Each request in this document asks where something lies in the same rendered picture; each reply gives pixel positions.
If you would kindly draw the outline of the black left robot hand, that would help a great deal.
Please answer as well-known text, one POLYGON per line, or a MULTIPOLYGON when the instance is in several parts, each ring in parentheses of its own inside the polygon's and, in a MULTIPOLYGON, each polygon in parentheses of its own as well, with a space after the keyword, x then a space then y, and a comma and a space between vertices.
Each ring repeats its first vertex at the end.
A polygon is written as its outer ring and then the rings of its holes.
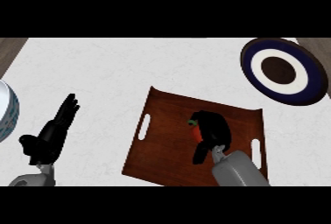
POLYGON ((70 94, 61 104, 55 119, 46 123, 39 136, 22 135, 20 137, 18 141, 22 144, 24 154, 30 156, 31 165, 52 165, 56 162, 79 109, 79 100, 76 95, 70 94))

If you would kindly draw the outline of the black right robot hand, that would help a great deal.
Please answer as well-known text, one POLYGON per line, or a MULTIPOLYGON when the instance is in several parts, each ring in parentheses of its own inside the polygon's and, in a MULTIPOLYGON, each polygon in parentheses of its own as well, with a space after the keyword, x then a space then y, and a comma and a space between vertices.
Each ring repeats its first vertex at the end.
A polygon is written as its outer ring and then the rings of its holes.
POLYGON ((197 121, 200 124, 203 138, 194 152, 192 163, 201 165, 209 151, 212 151, 215 147, 220 147, 222 152, 231 149, 232 132, 223 116, 215 112, 204 110, 194 112, 191 120, 197 121))

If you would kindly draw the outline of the red bell pepper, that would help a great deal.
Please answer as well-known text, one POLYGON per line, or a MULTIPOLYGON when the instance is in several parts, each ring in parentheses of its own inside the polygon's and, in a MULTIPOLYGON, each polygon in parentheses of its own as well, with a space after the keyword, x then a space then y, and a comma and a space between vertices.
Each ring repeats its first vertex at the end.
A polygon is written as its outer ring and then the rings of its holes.
POLYGON ((200 130, 200 124, 194 120, 189 120, 188 124, 191 125, 191 133, 192 133, 194 140, 197 141, 197 143, 200 143, 203 141, 203 134, 201 134, 201 130, 200 130))

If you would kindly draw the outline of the brown wooden tray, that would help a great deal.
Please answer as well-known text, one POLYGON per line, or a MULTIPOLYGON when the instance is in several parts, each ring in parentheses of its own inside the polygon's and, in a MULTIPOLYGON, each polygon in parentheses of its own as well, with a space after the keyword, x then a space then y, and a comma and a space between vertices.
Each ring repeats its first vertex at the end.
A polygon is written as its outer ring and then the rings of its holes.
POLYGON ((197 140, 188 124, 198 111, 220 114, 231 127, 232 151, 253 153, 253 140, 265 140, 260 109, 237 108, 220 103, 151 89, 141 116, 150 118, 147 136, 135 138, 121 173, 163 186, 216 186, 213 160, 192 163, 197 140))

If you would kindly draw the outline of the blue and white plate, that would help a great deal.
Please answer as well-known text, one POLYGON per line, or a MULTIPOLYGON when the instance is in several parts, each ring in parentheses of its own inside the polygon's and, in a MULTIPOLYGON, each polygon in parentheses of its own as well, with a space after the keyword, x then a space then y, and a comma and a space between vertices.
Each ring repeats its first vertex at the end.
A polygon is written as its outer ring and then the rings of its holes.
POLYGON ((256 89, 283 104, 308 106, 327 95, 324 66, 317 56, 290 40, 253 39, 241 51, 241 68, 256 89))

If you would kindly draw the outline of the white and teal bowl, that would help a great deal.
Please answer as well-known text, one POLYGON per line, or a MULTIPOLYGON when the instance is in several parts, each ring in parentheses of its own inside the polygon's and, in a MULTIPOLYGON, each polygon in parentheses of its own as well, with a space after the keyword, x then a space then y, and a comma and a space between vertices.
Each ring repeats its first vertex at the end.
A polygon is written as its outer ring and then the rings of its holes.
POLYGON ((20 100, 8 83, 0 80, 0 143, 11 136, 20 116, 20 100))

